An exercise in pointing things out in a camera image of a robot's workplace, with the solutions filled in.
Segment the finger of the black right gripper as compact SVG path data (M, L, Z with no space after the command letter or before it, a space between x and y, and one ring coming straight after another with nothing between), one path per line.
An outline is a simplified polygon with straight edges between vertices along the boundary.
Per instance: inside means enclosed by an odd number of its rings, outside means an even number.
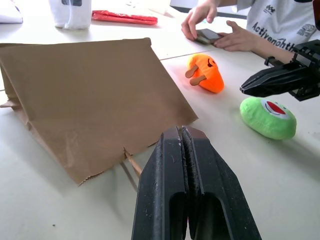
M253 76L293 76L295 69L299 66L297 63L293 63L293 60L290 63L286 63L283 65L277 65L268 69L264 69L254 74Z
M303 88L310 82L311 76L252 76L240 86L240 91L252 97L269 97Z

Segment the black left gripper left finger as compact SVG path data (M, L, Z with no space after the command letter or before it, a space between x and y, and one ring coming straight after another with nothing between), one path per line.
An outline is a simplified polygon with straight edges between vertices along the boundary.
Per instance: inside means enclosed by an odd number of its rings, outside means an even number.
M183 240L187 187L178 128L163 132L139 178L131 239Z

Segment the person's right hand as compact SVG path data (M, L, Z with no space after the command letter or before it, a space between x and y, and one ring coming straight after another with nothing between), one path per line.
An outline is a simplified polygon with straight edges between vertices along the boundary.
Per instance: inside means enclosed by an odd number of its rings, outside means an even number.
M191 41L196 40L197 31L196 25L206 20L212 23L217 15L217 8L221 0L201 0L200 3L191 9L181 24L181 30L184 36Z

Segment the person's left hand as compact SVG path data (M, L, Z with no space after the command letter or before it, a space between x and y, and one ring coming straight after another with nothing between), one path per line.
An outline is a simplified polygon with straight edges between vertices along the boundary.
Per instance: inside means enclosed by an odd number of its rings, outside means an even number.
M213 45L228 52L252 52L258 46L258 37L240 27L235 21L228 20L226 24L232 28L231 33L220 33L221 38Z

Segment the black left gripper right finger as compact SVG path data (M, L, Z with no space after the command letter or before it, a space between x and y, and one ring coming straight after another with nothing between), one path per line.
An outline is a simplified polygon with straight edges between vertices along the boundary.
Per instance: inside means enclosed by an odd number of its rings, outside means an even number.
M189 187L188 225L193 240L259 240L237 176L193 127L181 129Z

